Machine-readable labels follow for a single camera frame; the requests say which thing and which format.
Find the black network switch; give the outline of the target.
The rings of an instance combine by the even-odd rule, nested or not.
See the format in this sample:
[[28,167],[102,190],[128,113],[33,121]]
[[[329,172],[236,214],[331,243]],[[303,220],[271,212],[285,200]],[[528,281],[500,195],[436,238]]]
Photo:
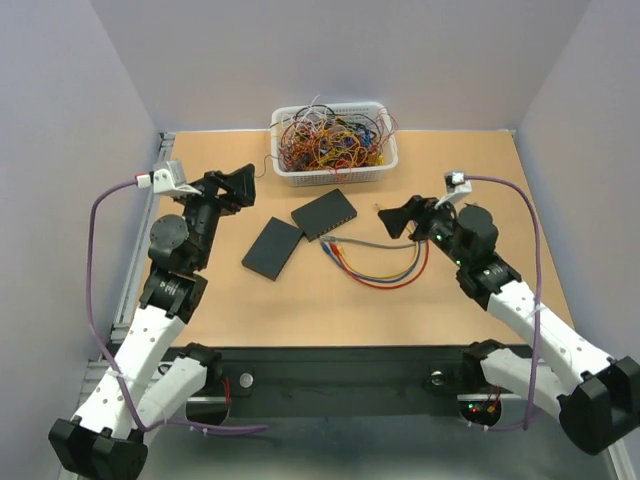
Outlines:
[[308,242],[354,219],[357,210],[340,189],[334,189],[293,210],[291,218]]
[[271,281],[275,281],[298,246],[303,231],[272,217],[249,248],[241,264]]

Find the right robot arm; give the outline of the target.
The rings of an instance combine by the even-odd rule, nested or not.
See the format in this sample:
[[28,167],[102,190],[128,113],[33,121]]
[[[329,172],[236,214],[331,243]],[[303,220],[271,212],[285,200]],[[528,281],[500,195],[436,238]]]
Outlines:
[[596,455],[639,426],[639,365],[615,359],[582,338],[536,299],[496,252],[498,229],[484,208],[412,197],[378,216],[392,238],[408,224],[411,239],[428,240],[452,260],[461,290],[532,349],[521,358],[494,340],[472,344],[460,366],[472,390],[504,388],[554,418],[581,451]]

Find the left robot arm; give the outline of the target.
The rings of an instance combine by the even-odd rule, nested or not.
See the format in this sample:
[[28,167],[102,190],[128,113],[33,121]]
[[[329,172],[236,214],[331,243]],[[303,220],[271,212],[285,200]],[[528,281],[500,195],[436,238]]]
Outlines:
[[115,353],[96,341],[108,363],[105,373],[72,417],[56,420],[49,431],[61,466],[85,479],[138,478],[152,440],[168,424],[220,436],[261,430],[177,418],[193,394],[213,393],[222,384],[221,356],[209,347],[188,345],[159,380],[153,378],[202,299],[207,281],[200,273],[208,265],[219,220],[255,202],[254,165],[230,173],[208,171],[189,182],[179,161],[160,162],[100,197],[127,187],[169,197],[183,211],[153,223],[151,270],[125,339]]

